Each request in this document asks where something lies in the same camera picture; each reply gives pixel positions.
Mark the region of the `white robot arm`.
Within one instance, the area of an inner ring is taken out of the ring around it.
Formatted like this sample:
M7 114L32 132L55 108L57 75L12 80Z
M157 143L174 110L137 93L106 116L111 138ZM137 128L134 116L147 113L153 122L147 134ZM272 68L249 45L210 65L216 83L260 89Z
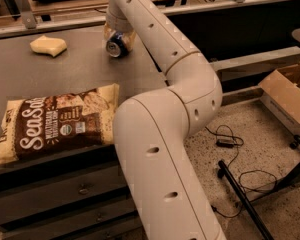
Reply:
M220 80L199 49L150 0L110 0L108 24L131 26L167 86L117 109L114 143L149 240L226 240L184 148L222 103Z

